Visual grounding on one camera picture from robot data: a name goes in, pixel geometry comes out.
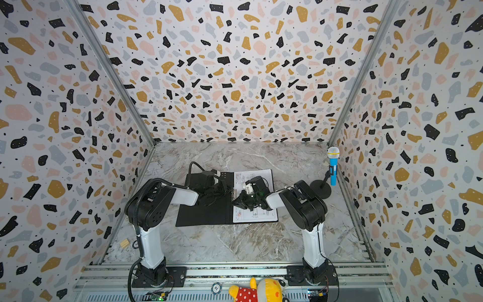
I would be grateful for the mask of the circuit board right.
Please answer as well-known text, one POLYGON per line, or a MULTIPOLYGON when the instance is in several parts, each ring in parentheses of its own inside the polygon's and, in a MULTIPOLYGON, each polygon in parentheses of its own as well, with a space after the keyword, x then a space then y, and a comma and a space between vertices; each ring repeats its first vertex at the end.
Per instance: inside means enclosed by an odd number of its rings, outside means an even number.
POLYGON ((309 299, 309 302, 327 302, 328 290, 327 289, 309 289, 308 299, 309 299))

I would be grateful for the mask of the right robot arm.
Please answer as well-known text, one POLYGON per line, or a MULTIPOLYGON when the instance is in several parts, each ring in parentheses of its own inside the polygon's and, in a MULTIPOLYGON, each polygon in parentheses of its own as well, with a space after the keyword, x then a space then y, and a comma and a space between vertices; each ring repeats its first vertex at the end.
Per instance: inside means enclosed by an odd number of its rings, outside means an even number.
POLYGON ((323 247, 323 227, 328 207, 325 200, 330 197, 332 187, 328 184, 329 174, 311 184, 298 181, 292 186, 271 192, 261 176, 245 182, 241 193, 232 205, 243 210, 261 208, 272 211, 284 207, 293 222, 302 230, 303 273, 310 284, 325 280, 329 270, 329 260, 323 247))

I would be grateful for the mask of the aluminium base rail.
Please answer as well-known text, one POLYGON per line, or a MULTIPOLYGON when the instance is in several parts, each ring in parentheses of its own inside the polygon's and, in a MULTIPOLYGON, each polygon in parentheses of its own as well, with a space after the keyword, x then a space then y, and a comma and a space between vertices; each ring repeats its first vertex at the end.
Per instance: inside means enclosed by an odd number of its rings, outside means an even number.
POLYGON ((216 262, 174 263, 168 269, 185 269, 179 276, 181 287, 171 283, 153 287, 128 285, 128 265, 88 266, 74 287, 72 301, 144 301, 150 292, 167 291, 167 301, 233 301, 230 286, 247 288, 250 279, 281 279, 283 295, 289 301, 309 301, 309 289, 327 289, 328 301, 398 301, 386 266, 378 262, 335 262, 325 280, 310 284, 303 267, 296 262, 216 262), (212 294, 213 283, 220 283, 220 294, 212 294))

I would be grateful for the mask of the round badge on rail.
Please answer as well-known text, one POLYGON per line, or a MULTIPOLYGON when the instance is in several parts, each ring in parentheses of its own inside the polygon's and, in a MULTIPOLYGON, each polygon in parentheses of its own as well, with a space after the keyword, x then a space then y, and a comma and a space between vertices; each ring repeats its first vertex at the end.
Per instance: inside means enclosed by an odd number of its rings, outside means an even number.
POLYGON ((222 291, 222 285, 220 283, 213 283, 211 287, 212 294, 220 294, 222 291))

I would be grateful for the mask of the green circuit board left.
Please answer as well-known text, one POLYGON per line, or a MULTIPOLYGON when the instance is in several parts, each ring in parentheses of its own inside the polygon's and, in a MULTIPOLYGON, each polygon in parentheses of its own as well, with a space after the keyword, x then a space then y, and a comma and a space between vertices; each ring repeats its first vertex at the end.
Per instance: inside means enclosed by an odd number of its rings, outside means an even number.
POLYGON ((144 301, 167 301, 169 292, 167 291, 155 291, 147 293, 144 297, 144 301))

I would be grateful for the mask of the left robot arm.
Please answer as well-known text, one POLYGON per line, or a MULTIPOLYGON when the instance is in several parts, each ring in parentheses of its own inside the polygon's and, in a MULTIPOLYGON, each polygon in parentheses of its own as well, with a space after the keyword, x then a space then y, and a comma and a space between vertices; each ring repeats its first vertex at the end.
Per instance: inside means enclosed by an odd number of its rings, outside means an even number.
POLYGON ((179 279, 185 269, 168 269, 162 251, 160 227, 170 205, 179 205, 177 227, 227 225, 233 217, 233 175, 215 171, 189 173, 185 184, 162 178, 148 180, 125 206, 125 215, 133 225, 139 259, 134 264, 135 287, 181 287, 179 279))

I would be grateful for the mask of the blue toy microphone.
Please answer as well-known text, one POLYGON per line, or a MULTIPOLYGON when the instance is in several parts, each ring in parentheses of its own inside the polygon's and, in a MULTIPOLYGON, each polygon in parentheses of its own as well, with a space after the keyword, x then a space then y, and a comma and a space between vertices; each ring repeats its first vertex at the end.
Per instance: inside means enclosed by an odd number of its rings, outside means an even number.
POLYGON ((330 170, 330 185, 336 186, 337 185, 337 167, 338 167, 338 159, 340 157, 340 150, 338 147, 330 147, 328 149, 328 158, 329 158, 329 170, 330 170))

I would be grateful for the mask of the yellow red plush toy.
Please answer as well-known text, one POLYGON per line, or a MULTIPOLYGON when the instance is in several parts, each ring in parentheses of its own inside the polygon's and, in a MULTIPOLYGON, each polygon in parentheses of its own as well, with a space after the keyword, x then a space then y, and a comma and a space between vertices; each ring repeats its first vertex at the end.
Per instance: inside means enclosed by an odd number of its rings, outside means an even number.
POLYGON ((281 279, 264 278, 256 281, 251 278, 248 288, 233 285, 229 295, 237 302, 287 302, 289 299, 283 295, 285 288, 286 283, 281 279))

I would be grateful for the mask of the orange folder black inside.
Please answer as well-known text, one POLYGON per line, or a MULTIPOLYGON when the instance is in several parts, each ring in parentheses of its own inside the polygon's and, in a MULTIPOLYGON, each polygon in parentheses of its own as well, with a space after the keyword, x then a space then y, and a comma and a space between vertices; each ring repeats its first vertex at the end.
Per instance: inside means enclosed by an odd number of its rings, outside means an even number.
POLYGON ((200 196, 194 206, 181 205, 177 216, 177 227, 200 225, 234 225, 243 223, 274 223, 279 221, 276 210, 243 210, 233 205, 243 185, 256 176, 263 177, 269 191, 274 190, 273 174, 270 169, 242 172, 213 171, 228 186, 225 196, 219 198, 200 196))

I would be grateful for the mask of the printed paper sheet with diagram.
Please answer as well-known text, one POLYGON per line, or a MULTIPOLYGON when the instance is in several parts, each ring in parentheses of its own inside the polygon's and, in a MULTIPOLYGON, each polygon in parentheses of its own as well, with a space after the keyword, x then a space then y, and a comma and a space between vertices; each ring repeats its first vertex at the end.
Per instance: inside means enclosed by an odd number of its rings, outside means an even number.
POLYGON ((273 210, 266 200, 274 192, 272 177, 270 169, 234 173, 234 224, 272 223, 279 220, 277 210, 273 210))

